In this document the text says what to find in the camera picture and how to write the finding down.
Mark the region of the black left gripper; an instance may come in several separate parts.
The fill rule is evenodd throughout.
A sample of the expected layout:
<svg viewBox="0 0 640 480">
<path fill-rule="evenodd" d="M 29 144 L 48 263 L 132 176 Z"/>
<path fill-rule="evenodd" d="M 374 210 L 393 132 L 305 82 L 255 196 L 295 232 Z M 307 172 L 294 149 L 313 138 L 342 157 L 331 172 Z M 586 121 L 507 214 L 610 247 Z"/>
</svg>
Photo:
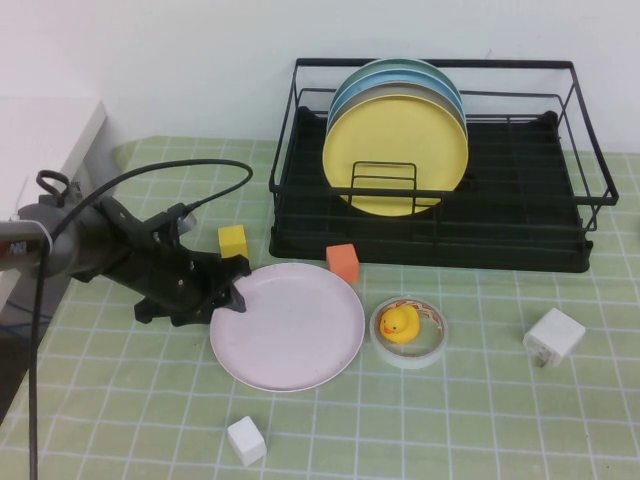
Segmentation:
<svg viewBox="0 0 640 480">
<path fill-rule="evenodd" d="M 111 234 L 99 273 L 143 296 L 134 306 L 137 321 L 148 324 L 168 317 L 174 326 L 208 324 L 215 309 L 246 311 L 233 281 L 250 275 L 249 260 L 184 247 L 178 223 L 190 214 L 185 204 L 175 204 L 147 221 L 113 198 L 101 200 L 99 212 Z"/>
</svg>

